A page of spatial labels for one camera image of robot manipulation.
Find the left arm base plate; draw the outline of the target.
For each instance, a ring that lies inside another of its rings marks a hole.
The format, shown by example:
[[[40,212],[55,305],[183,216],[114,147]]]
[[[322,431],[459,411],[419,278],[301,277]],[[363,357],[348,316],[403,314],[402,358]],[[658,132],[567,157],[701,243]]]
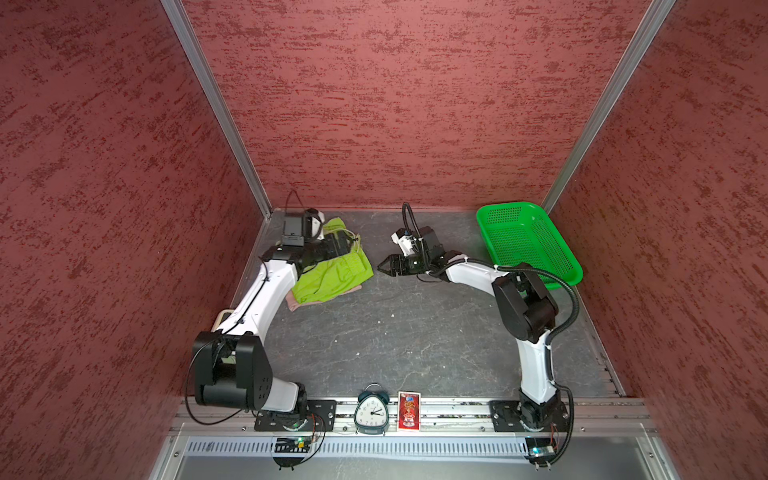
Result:
[[[259,411],[254,421],[256,432],[330,432],[336,419],[336,400],[310,399],[292,412]]]

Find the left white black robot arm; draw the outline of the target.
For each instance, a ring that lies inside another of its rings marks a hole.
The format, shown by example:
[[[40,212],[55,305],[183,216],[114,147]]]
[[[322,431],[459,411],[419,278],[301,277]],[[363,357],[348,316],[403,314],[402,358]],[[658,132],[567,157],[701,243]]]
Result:
[[[315,209],[288,214],[281,240],[259,257],[259,271],[240,303],[212,331],[198,334],[185,385],[185,406],[263,414],[298,430],[310,416],[306,388],[277,378],[264,347],[281,303],[298,281],[359,245],[339,218]]]

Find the lime green shorts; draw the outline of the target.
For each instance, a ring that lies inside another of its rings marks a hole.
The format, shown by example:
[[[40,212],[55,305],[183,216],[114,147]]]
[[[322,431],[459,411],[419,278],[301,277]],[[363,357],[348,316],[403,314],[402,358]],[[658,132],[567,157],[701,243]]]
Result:
[[[341,218],[332,218],[324,225],[325,233],[340,231],[346,224]],[[374,275],[371,263],[363,251],[361,237],[354,234],[357,243],[352,252],[323,261],[301,274],[297,284],[286,296],[290,311],[301,306],[324,303],[340,295],[361,289],[364,282]]]

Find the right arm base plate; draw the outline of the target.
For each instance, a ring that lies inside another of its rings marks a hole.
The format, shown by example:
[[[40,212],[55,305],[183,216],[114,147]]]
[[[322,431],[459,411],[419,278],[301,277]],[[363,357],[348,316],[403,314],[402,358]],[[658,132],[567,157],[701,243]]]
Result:
[[[552,418],[544,422],[541,428],[530,428],[525,424],[522,409],[517,400],[491,400],[488,402],[488,407],[493,430],[496,433],[538,434],[549,431],[552,424],[556,426],[558,432],[565,433],[570,422],[570,413],[563,403],[555,408]]]

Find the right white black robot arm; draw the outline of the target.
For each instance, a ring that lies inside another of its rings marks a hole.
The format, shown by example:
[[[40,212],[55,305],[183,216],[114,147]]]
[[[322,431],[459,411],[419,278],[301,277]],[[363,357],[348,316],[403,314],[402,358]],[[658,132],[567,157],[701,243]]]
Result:
[[[391,277],[428,275],[494,297],[504,327],[517,342],[522,425],[541,431],[556,422],[566,388],[555,380],[552,343],[578,318],[580,305],[572,286],[527,263],[500,266],[446,250],[431,228],[400,228],[391,240],[400,252],[383,260],[379,272]]]

